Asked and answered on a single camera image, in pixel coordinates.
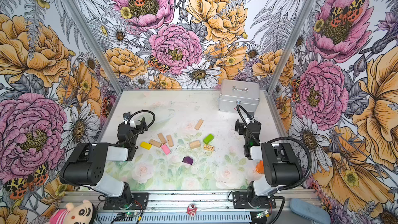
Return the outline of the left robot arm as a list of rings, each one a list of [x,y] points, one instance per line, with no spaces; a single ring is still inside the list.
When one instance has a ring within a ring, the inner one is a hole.
[[[128,182],[110,176],[105,172],[105,166],[108,162],[132,161],[138,150],[138,136],[147,131],[154,121],[152,111],[137,111],[119,124],[115,144],[77,145],[59,173],[61,182],[101,193],[104,210],[145,210],[149,194],[133,193]]]

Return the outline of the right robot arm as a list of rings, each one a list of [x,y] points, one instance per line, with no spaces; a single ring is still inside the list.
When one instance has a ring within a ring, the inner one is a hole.
[[[246,192],[233,192],[235,209],[274,208],[271,197],[285,186],[291,186],[303,178],[303,172],[290,143],[277,139],[257,144],[261,123],[256,120],[236,120],[235,131],[244,137],[243,151],[247,159],[263,164],[264,175],[250,182]]]

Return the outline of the yellow wood block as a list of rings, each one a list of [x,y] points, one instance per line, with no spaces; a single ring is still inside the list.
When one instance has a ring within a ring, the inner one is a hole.
[[[152,145],[149,144],[149,143],[147,143],[147,142],[141,142],[141,143],[140,143],[140,147],[141,147],[141,148],[144,148],[144,149],[147,149],[147,150],[150,150],[151,147],[152,147]]]

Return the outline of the pink wood block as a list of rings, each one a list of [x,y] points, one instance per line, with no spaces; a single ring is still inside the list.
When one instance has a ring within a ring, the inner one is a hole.
[[[163,150],[163,152],[164,152],[166,155],[168,155],[168,154],[171,153],[171,150],[169,149],[169,147],[168,147],[166,144],[162,145],[162,146],[161,146],[161,149]]]

